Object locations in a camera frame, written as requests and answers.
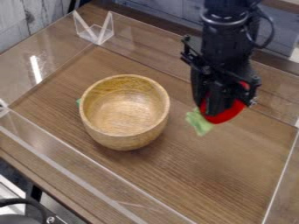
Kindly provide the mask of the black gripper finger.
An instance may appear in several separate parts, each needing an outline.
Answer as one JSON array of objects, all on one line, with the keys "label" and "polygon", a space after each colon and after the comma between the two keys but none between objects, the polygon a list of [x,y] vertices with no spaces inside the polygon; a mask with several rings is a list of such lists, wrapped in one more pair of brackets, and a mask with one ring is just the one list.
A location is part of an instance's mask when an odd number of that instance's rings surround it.
[{"label": "black gripper finger", "polygon": [[209,76],[200,69],[191,70],[191,93],[196,106],[199,107],[209,93]]},{"label": "black gripper finger", "polygon": [[231,82],[221,82],[215,80],[209,84],[209,93],[205,98],[208,116],[215,116],[225,109],[232,107],[233,101],[237,99],[236,92],[239,90],[237,84]]}]

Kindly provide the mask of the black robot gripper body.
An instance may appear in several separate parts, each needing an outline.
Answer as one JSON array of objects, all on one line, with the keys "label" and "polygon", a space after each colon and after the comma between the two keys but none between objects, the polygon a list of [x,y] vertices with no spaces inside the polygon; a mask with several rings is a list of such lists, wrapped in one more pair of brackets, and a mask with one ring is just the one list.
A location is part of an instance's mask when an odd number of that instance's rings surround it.
[{"label": "black robot gripper body", "polygon": [[256,47],[259,19],[255,17],[204,17],[201,40],[196,36],[181,38],[181,60],[192,69],[200,69],[213,81],[237,84],[236,97],[249,105],[256,96],[260,78],[249,65]]}]

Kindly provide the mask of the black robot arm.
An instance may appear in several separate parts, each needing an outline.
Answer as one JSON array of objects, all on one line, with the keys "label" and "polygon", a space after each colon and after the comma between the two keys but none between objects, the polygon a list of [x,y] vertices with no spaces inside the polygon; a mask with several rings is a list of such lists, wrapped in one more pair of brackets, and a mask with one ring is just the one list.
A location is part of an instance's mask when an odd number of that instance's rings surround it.
[{"label": "black robot arm", "polygon": [[204,0],[201,36],[181,38],[181,61],[191,67],[192,99],[200,113],[216,118],[255,103],[261,79],[249,62],[252,52],[265,48],[276,34],[257,39],[260,22],[273,26],[263,12],[263,0]]}]

